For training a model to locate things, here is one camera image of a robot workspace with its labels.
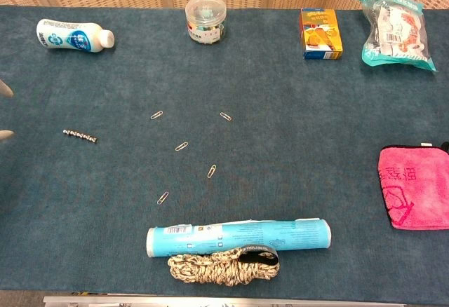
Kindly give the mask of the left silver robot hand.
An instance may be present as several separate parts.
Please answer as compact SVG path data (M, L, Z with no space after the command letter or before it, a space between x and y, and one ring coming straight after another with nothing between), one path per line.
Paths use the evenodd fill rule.
M1 95L3 95L4 97L7 97L7 98L14 97L14 92L2 80L0 80L0 91L1 91ZM0 141L4 142L7 139L10 139L14 135L15 135L15 132L12 130L0 130Z

